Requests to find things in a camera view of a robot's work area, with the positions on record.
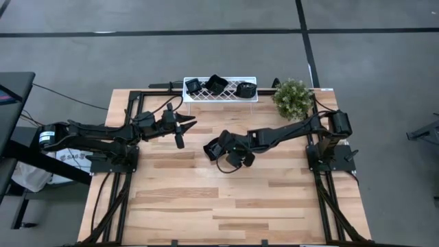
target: black metal frame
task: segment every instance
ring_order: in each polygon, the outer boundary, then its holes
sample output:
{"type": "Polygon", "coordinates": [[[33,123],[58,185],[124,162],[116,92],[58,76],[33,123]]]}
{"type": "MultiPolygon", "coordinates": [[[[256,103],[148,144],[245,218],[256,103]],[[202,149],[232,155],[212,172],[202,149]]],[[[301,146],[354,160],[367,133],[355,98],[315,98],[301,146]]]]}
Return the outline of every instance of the black metal frame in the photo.
{"type": "MultiPolygon", "coordinates": [[[[259,89],[258,95],[273,95],[275,92],[276,91],[274,89],[259,89]]],[[[169,87],[169,88],[167,88],[167,90],[162,90],[162,91],[130,91],[130,96],[129,96],[128,105],[127,105],[128,114],[126,116],[125,123],[128,124],[130,121],[128,116],[130,116],[132,114],[134,101],[136,99],[139,101],[137,104],[137,113],[136,113],[136,115],[138,115],[139,113],[142,112],[145,97],[147,97],[147,96],[172,96],[172,95],[181,95],[181,90],[173,91],[172,88],[169,87]]],[[[313,113],[316,113],[317,111],[318,111],[317,105],[316,105],[316,102],[314,101],[313,113]]],[[[308,135],[307,138],[308,138],[308,144],[313,145],[314,141],[312,139],[312,136],[308,135]]],[[[322,140],[322,137],[320,135],[318,136],[318,138],[319,138],[319,141],[322,140]]],[[[338,241],[345,242],[346,238],[344,236],[344,227],[343,226],[348,225],[348,228],[345,227],[345,229],[347,231],[351,231],[351,230],[353,230],[353,228],[349,227],[350,224],[348,223],[346,218],[344,218],[344,216],[342,215],[342,212],[338,209],[337,195],[335,192],[335,186],[334,186],[331,171],[325,171],[325,177],[326,177],[327,187],[329,189],[329,192],[327,192],[326,189],[323,187],[322,178],[320,176],[320,170],[315,169],[312,172],[313,172],[315,182],[316,182],[316,190],[317,190],[317,195],[318,195],[320,212],[321,212],[321,216],[322,216],[322,226],[323,226],[323,230],[324,230],[325,241],[327,244],[334,242],[334,240],[332,239],[332,236],[331,236],[331,229],[329,226],[329,218],[328,218],[328,213],[327,213],[327,208],[326,208],[326,203],[328,203],[329,207],[334,212],[334,215],[339,216],[339,217],[335,217],[337,234],[338,234],[338,241]]],[[[131,179],[132,179],[132,174],[131,173],[126,174],[125,183],[130,185],[131,179]]],[[[108,208],[111,208],[111,206],[115,203],[120,180],[121,180],[121,174],[115,173],[115,176],[113,178],[111,194],[110,194],[110,203],[108,205],[108,208]]],[[[121,210],[120,210],[120,215],[119,215],[119,221],[117,224],[117,232],[116,232],[115,242],[109,241],[110,228],[111,228],[111,224],[112,224],[112,220],[110,220],[107,223],[107,226],[104,230],[104,236],[102,238],[103,244],[105,244],[105,243],[121,244],[127,208],[128,208],[128,197],[125,197],[121,203],[121,210]]]]}

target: white bag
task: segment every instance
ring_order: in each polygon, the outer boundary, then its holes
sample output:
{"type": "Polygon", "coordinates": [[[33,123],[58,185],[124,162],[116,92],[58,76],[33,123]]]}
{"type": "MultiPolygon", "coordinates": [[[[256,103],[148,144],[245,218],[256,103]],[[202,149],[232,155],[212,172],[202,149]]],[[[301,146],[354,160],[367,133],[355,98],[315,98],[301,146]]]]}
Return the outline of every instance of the white bag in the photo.
{"type": "MultiPolygon", "coordinates": [[[[55,158],[55,153],[48,153],[47,156],[55,158]]],[[[29,189],[32,192],[38,192],[44,188],[46,183],[50,180],[51,175],[51,173],[46,172],[43,169],[18,162],[12,175],[12,179],[26,189],[29,189]]]]}

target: wooden tabletop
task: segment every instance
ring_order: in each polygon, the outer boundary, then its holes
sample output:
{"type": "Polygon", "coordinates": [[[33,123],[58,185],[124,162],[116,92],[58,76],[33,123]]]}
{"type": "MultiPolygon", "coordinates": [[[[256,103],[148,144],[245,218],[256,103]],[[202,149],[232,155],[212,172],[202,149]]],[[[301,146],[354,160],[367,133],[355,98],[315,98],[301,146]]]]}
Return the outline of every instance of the wooden tabletop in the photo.
{"type": "MultiPolygon", "coordinates": [[[[316,89],[324,105],[337,108],[333,91],[316,89]]],[[[130,90],[113,91],[107,126],[120,126],[130,90]]],[[[147,96],[143,110],[153,111],[170,96],[147,96]]],[[[174,107],[179,99],[172,101],[174,107]]],[[[178,110],[187,114],[185,104],[178,110]]],[[[161,111],[156,113],[160,119],[161,111]]],[[[174,136],[140,142],[138,169],[132,177],[123,244],[322,244],[324,234],[313,174],[308,170],[306,137],[280,143],[256,154],[252,167],[223,174],[202,146],[227,129],[237,134],[257,128],[287,125],[269,96],[249,104],[192,104],[198,123],[185,134],[186,148],[176,147],[174,136]]],[[[224,160],[220,166],[232,169],[224,160]]],[[[93,177],[78,240],[90,234],[91,215],[105,174],[93,177]]],[[[366,238],[370,233],[357,183],[344,172],[333,172],[340,209],[366,238]]],[[[104,216],[112,175],[100,198],[95,226],[104,216]]],[[[333,239],[337,239],[329,211],[333,239]]],[[[115,239],[116,212],[110,240],[115,239]]]]}

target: black desk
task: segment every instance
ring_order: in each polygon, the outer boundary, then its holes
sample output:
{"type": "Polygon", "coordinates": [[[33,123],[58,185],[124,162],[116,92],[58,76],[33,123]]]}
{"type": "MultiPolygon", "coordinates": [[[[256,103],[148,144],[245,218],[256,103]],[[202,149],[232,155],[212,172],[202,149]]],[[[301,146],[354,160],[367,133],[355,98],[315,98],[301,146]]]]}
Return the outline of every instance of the black desk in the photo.
{"type": "Polygon", "coordinates": [[[37,134],[34,136],[31,145],[23,145],[11,139],[15,125],[29,97],[34,78],[35,73],[32,72],[0,73],[0,84],[23,98],[23,102],[0,106],[0,156],[8,158],[4,160],[3,164],[0,163],[2,166],[7,166],[7,169],[0,169],[0,204],[8,188],[5,181],[10,180],[17,161],[22,161],[79,183],[86,185],[91,183],[91,176],[87,172],[41,154],[38,149],[39,136],[37,134]]]}

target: black cable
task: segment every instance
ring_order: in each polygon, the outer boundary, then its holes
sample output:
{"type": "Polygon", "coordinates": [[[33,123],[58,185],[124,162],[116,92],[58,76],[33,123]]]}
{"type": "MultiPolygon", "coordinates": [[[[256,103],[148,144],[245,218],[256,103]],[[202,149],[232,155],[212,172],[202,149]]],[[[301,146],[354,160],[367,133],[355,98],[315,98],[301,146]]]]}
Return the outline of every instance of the black cable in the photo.
{"type": "Polygon", "coordinates": [[[73,160],[78,164],[78,166],[80,167],[80,169],[82,169],[82,166],[78,163],[78,161],[76,160],[75,156],[71,153],[70,148],[67,148],[67,150],[69,151],[71,157],[73,158],[73,160]]]}
{"type": "Polygon", "coordinates": [[[352,172],[350,172],[350,171],[346,171],[346,173],[349,174],[349,175],[351,175],[351,176],[355,179],[355,181],[357,181],[357,185],[359,186],[359,181],[358,181],[357,176],[354,175],[354,174],[353,174],[352,172]]]}
{"type": "Polygon", "coordinates": [[[38,121],[35,121],[33,118],[28,117],[28,116],[24,115],[23,113],[20,114],[20,116],[22,116],[22,117],[24,117],[24,118],[26,118],[26,119],[28,119],[28,120],[30,120],[30,121],[33,121],[33,122],[34,122],[36,125],[38,125],[38,126],[43,126],[42,123],[40,123],[40,122],[38,122],[38,121]]]}
{"type": "Polygon", "coordinates": [[[27,121],[29,124],[32,124],[35,128],[38,128],[40,126],[36,125],[34,122],[30,121],[29,119],[26,119],[24,117],[20,117],[21,120],[27,121]]]}
{"type": "Polygon", "coordinates": [[[102,181],[101,187],[99,188],[99,192],[97,192],[96,204],[95,204],[95,208],[93,209],[93,214],[91,216],[91,233],[93,233],[93,225],[95,224],[95,214],[96,214],[96,209],[97,209],[97,203],[99,202],[99,197],[101,197],[102,188],[104,188],[104,184],[107,181],[107,178],[109,176],[110,176],[110,172],[108,172],[107,175],[105,176],[104,180],[102,181]]]}
{"type": "Polygon", "coordinates": [[[78,102],[78,103],[81,103],[81,104],[84,104],[84,105],[87,105],[87,106],[91,106],[91,107],[94,107],[94,108],[97,108],[97,109],[101,109],[101,110],[108,110],[107,108],[104,108],[104,107],[94,106],[94,105],[92,105],[92,104],[89,104],[89,103],[86,103],[86,102],[82,102],[82,101],[77,100],[77,99],[73,99],[72,97],[69,97],[69,96],[67,96],[67,95],[63,95],[62,93],[59,93],[59,92],[54,91],[54,90],[52,90],[52,89],[48,89],[48,88],[45,87],[45,86],[40,86],[40,85],[35,84],[35,83],[33,83],[33,85],[34,85],[34,86],[37,86],[37,87],[39,87],[39,88],[42,88],[42,89],[46,89],[46,90],[48,90],[48,91],[51,91],[52,93],[56,93],[57,95],[63,96],[63,97],[65,97],[65,98],[67,98],[67,99],[73,100],[74,102],[78,102]]]}
{"type": "Polygon", "coordinates": [[[233,173],[233,172],[236,172],[237,170],[239,170],[239,168],[242,167],[242,165],[241,165],[240,167],[236,167],[236,169],[233,169],[233,170],[231,170],[231,171],[224,171],[223,169],[220,168],[220,164],[218,164],[218,160],[219,160],[219,159],[220,159],[220,156],[218,155],[217,160],[216,160],[217,167],[218,167],[218,170],[219,170],[220,172],[224,173],[224,174],[231,174],[231,173],[233,173]]]}
{"type": "Polygon", "coordinates": [[[327,109],[327,110],[330,110],[330,111],[336,111],[336,110],[333,110],[333,109],[331,109],[331,108],[329,108],[329,107],[323,105],[322,103],[320,103],[320,102],[317,100],[316,95],[314,95],[314,100],[317,102],[317,104],[321,105],[321,107],[323,107],[323,108],[325,108],[325,109],[327,109]]]}
{"type": "Polygon", "coordinates": [[[36,120],[30,115],[30,113],[29,113],[27,110],[23,109],[23,112],[27,113],[27,114],[29,115],[29,118],[30,118],[35,124],[38,124],[38,125],[41,125],[41,126],[44,125],[44,124],[42,124],[42,123],[36,121],[36,120]]]}
{"type": "Polygon", "coordinates": [[[172,111],[178,110],[182,104],[183,104],[183,97],[181,97],[179,105],[175,109],[173,109],[172,111]]]}
{"type": "MultiPolygon", "coordinates": [[[[224,150],[226,149],[226,146],[227,146],[230,142],[232,142],[232,141],[237,141],[237,142],[239,142],[239,143],[240,143],[245,149],[247,149],[247,151],[249,151],[250,153],[252,152],[252,150],[250,149],[250,147],[246,147],[246,146],[244,145],[244,143],[242,143],[240,140],[237,140],[237,139],[230,139],[226,144],[224,144],[224,146],[223,146],[223,148],[222,148],[222,150],[221,150],[221,152],[220,152],[219,154],[222,154],[222,152],[224,152],[224,150]]],[[[240,167],[237,167],[236,169],[233,169],[233,170],[231,170],[231,171],[228,171],[228,172],[224,171],[223,169],[221,169],[220,164],[218,164],[218,160],[220,159],[220,155],[219,155],[219,154],[218,154],[218,156],[217,156],[216,163],[217,163],[218,170],[219,170],[220,172],[222,172],[222,173],[224,173],[224,174],[231,174],[231,173],[233,173],[233,172],[236,172],[237,170],[239,170],[239,169],[242,167],[242,165],[241,165],[240,167]]]]}
{"type": "Polygon", "coordinates": [[[112,216],[114,215],[114,213],[117,210],[117,208],[119,207],[119,205],[128,196],[128,188],[129,188],[129,184],[127,183],[127,180],[126,180],[125,183],[123,184],[121,190],[119,191],[119,194],[116,197],[115,202],[107,210],[105,216],[102,218],[102,220],[98,224],[98,226],[92,231],[90,236],[87,237],[82,243],[87,243],[87,244],[96,243],[96,241],[99,239],[99,236],[102,234],[102,231],[108,225],[109,221],[112,219],[112,216]]]}

